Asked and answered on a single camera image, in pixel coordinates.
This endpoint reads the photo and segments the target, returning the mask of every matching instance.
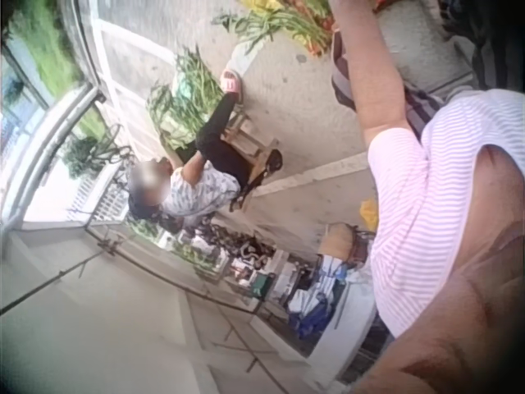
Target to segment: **yellow object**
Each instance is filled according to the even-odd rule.
[[[374,199],[367,199],[361,203],[361,208],[359,209],[361,218],[367,224],[369,231],[376,231],[377,224],[379,223],[379,209],[377,207],[377,202]]]
[[[240,0],[240,3],[254,11],[257,11],[258,8],[276,10],[277,8],[282,7],[282,5],[277,0]]]

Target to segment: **white patterned shirt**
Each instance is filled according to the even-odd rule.
[[[219,172],[206,162],[197,185],[182,178],[182,167],[171,175],[171,190],[162,202],[162,210],[174,217],[202,216],[230,203],[240,191],[239,182],[230,174]]]
[[[425,127],[377,135],[368,161],[379,194],[370,261],[379,315],[401,335],[445,285],[467,221],[477,154],[501,147],[525,174],[525,96],[453,98]]]

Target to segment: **green vegetable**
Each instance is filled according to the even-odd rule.
[[[177,90],[169,85],[155,85],[147,102],[149,115],[162,145],[171,149],[184,148],[195,139],[222,97],[222,90],[200,57],[184,48],[176,59]]]
[[[331,16],[331,9],[328,0],[302,0],[303,4],[312,14],[321,19]]]
[[[273,35],[280,30],[288,31],[293,38],[300,38],[308,44],[309,49],[318,48],[322,52],[329,48],[331,40],[330,34],[312,18],[291,7],[275,10],[260,8],[250,11],[247,16],[221,14],[213,19],[212,24],[222,25],[228,31],[233,30],[243,41],[250,42],[246,53],[250,53],[265,38],[273,40]]]

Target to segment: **concrete floor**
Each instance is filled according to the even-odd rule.
[[[163,155],[144,105],[152,86],[169,83],[175,75],[169,54],[197,44],[219,76],[237,38],[209,22],[221,9],[239,7],[234,0],[220,5],[213,0],[81,1],[89,50],[109,97],[106,114],[112,121],[126,122],[140,158]],[[404,78],[424,88],[466,71],[452,43],[443,42],[418,0],[396,3],[378,18]],[[94,39],[94,29],[102,30],[102,45]],[[268,181],[364,151],[356,116],[336,102],[330,78],[328,56],[311,57],[285,35],[266,43],[243,75],[246,112],[262,133],[280,141],[284,154],[283,170]],[[257,197],[247,213],[224,213],[224,222],[256,230],[311,259],[325,224],[346,221],[363,226],[359,206],[374,197],[373,179],[364,170]]]

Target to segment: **pink slipper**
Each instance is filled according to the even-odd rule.
[[[242,83],[239,75],[232,70],[224,70],[221,75],[221,89],[224,93],[237,93],[237,103],[242,103]]]

